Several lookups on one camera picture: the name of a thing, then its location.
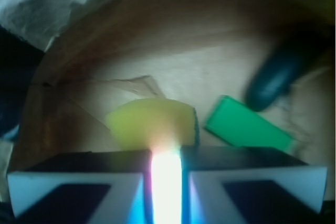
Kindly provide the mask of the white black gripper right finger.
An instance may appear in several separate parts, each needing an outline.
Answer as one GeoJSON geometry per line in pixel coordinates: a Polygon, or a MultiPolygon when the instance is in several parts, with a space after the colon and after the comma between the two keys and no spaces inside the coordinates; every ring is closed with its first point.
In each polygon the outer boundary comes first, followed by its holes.
{"type": "Polygon", "coordinates": [[[183,146],[182,223],[321,223],[327,168],[270,147],[183,146]]]}

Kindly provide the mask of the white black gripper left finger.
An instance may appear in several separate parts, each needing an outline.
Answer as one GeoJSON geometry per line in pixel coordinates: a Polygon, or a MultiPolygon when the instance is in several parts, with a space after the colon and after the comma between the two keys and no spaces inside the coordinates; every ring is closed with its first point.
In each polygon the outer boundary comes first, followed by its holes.
{"type": "Polygon", "coordinates": [[[59,154],[7,176],[16,223],[152,223],[151,152],[59,154]]]}

